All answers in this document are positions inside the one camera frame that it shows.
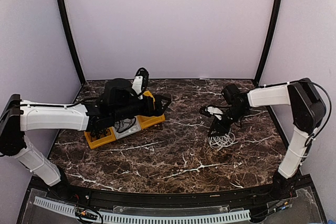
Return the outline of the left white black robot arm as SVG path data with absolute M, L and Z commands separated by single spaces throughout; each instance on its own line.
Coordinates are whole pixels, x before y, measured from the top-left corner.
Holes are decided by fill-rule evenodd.
M 133 82 L 113 79 L 98 97 L 74 104 L 48 104 L 22 100 L 13 94 L 1 115 L 1 156 L 11 156 L 53 187 L 63 201 L 74 197 L 66 176 L 26 137 L 32 130 L 83 131 L 90 148 L 97 148 L 159 124 L 171 98 L 152 95 L 148 81 L 136 75 Z

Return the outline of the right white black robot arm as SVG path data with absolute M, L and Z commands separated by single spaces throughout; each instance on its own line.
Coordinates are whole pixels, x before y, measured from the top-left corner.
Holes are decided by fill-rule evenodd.
M 231 125 L 246 116 L 252 108 L 287 106 L 290 108 L 293 134 L 277 173 L 292 178 L 307 158 L 313 141 L 325 128 L 332 113 L 328 92 L 309 78 L 264 85 L 243 92 L 230 84 L 222 90 L 226 106 L 207 105 L 200 113 L 213 118 L 209 137 L 223 136 Z

